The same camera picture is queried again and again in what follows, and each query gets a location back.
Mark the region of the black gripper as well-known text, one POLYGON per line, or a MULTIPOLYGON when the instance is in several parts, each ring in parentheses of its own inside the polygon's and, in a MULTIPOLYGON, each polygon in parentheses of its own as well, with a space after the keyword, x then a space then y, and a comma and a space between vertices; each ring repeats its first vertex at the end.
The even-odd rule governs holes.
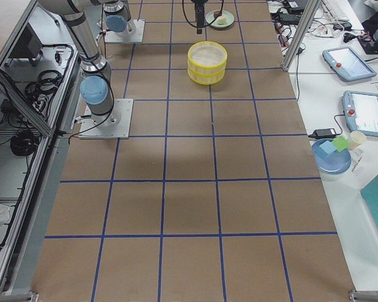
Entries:
POLYGON ((206 0, 192 0, 195 10, 195 28, 197 34, 202 34, 205 28, 205 3, 206 0))

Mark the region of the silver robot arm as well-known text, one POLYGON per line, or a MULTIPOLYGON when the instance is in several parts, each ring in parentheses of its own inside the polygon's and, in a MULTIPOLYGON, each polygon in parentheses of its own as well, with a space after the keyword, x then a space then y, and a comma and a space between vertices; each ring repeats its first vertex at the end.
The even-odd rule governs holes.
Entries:
POLYGON ((113 111, 110 77, 111 69, 107 59, 101 54, 100 48, 91 32, 86 19, 85 9, 104 6, 117 14, 123 9, 121 1, 39 1, 41 7, 57 14, 77 48, 81 59, 84 79, 80 84, 80 93, 88 105, 91 117, 97 124, 109 119, 113 111))
MULTIPOLYGON (((195 11, 195 22, 191 23, 186 15, 185 3, 181 2, 182 12, 185 21, 201 34, 203 29, 208 27, 205 20, 205 4, 207 1, 192 1, 195 11)), ((110 31, 115 33, 124 32, 129 22, 132 20, 128 1, 111 1, 103 5, 103 14, 105 15, 105 23, 110 31)))

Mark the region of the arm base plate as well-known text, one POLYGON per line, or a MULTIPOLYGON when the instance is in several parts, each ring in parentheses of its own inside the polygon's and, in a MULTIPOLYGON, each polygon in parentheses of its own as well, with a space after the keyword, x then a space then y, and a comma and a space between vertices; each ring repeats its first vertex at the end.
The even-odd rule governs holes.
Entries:
POLYGON ((145 20, 124 19, 111 22, 106 31, 105 42, 111 44, 142 43, 145 20))
POLYGON ((83 139, 128 139, 134 107, 133 99, 116 99, 111 115, 96 116, 91 114, 88 105, 84 114, 89 115, 81 122, 78 138, 83 139))

